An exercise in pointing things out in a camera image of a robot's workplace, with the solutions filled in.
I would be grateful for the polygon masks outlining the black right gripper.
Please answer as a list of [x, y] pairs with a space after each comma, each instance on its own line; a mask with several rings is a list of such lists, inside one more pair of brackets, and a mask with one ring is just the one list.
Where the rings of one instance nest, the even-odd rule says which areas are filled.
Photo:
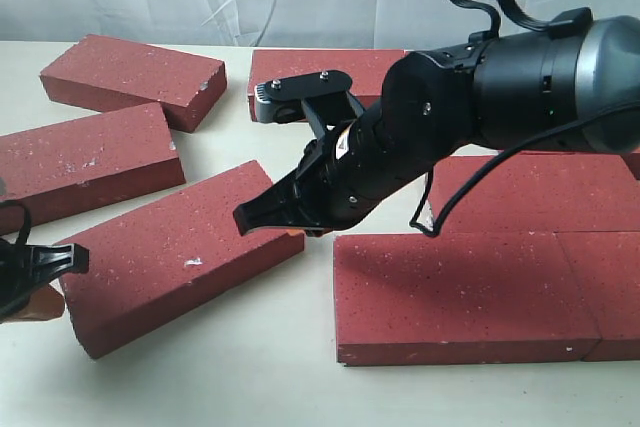
[[322, 102], [302, 101], [315, 139], [292, 176], [233, 210], [241, 236], [267, 228], [307, 237], [348, 230], [450, 154], [449, 106], [401, 97], [364, 108], [345, 100], [346, 114], [333, 124]]

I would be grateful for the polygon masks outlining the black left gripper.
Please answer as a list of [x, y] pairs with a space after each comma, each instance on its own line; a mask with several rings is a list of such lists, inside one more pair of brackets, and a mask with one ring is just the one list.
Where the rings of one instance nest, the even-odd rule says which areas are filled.
[[63, 295], [47, 284], [31, 296], [32, 281], [51, 282], [89, 271], [89, 250], [79, 244], [22, 246], [1, 239], [1, 319], [49, 321], [65, 312]]

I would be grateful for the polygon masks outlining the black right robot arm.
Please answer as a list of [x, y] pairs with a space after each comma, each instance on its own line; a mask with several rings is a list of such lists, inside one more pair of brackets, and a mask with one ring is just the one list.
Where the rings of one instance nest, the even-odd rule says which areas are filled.
[[310, 236], [359, 224], [381, 202], [466, 145], [497, 151], [441, 209], [428, 237], [497, 165], [524, 150], [624, 154], [639, 145], [639, 22], [567, 11], [540, 31], [413, 51], [364, 106], [351, 77], [324, 70], [258, 84], [263, 123], [306, 121], [298, 165], [233, 213], [241, 234]]

